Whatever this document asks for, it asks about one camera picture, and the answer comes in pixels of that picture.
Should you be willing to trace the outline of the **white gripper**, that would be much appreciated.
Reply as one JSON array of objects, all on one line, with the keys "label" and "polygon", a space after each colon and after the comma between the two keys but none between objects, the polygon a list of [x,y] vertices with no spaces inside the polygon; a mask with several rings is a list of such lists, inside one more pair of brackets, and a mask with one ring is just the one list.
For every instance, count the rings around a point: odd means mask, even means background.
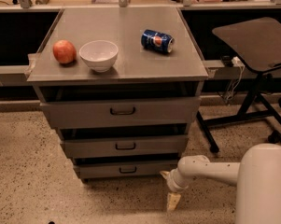
[{"label": "white gripper", "polygon": [[189,181],[184,177],[177,169],[169,171],[160,171],[161,176],[166,179],[169,192],[167,194],[167,205],[168,211],[174,211],[180,201],[181,195],[179,193],[183,192],[189,186]]}]

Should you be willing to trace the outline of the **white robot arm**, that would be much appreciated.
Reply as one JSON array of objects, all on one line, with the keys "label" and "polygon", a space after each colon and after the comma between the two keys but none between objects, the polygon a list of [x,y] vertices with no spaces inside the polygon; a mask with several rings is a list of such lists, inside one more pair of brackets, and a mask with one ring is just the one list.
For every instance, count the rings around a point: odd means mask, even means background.
[{"label": "white robot arm", "polygon": [[167,208],[174,210],[181,193],[195,178],[235,185],[234,224],[281,224],[281,146],[250,148],[239,162],[211,162],[204,155],[186,156],[175,169],[162,171],[169,188]]}]

